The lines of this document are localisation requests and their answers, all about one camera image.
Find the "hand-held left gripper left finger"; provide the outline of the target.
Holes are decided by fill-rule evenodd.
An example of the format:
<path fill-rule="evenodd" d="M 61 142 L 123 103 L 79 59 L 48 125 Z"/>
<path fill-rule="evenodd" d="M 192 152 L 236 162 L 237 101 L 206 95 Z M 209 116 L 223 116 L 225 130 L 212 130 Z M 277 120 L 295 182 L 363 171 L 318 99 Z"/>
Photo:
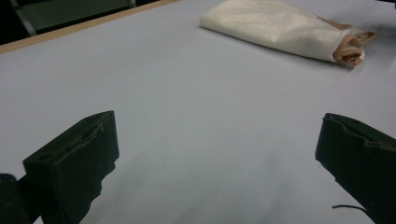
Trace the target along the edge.
<path fill-rule="evenodd" d="M 23 161 L 45 224 L 79 224 L 119 158 L 115 113 L 82 119 Z"/>

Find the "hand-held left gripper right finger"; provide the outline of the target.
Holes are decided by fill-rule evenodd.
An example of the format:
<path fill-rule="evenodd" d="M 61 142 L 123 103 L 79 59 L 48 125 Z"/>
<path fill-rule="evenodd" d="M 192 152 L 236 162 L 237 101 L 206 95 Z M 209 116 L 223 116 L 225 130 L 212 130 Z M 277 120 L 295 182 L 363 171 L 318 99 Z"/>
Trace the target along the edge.
<path fill-rule="evenodd" d="M 396 224 L 396 139 L 361 121 L 328 113 L 315 158 L 375 224 Z"/>

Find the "white baby bodysuit brown trim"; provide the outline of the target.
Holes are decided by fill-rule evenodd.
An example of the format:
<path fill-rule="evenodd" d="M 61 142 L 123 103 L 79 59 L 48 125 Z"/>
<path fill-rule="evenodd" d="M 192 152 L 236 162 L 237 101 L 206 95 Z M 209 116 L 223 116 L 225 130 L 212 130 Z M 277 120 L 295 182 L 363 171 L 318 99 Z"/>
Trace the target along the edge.
<path fill-rule="evenodd" d="M 283 0 L 226 0 L 200 19 L 206 29 L 333 63 L 358 65 L 376 33 L 325 20 Z"/>

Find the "light blue mat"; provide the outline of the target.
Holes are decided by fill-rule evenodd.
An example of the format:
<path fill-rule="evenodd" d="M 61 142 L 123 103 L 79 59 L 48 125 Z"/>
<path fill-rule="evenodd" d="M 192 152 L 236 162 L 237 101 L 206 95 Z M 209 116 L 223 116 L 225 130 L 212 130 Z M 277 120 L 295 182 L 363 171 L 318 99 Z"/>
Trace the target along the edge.
<path fill-rule="evenodd" d="M 287 0 L 376 32 L 344 67 L 203 29 L 220 0 L 178 0 L 0 47 L 0 173 L 89 115 L 120 156 L 81 224 L 373 224 L 315 158 L 326 113 L 396 138 L 396 8 Z"/>

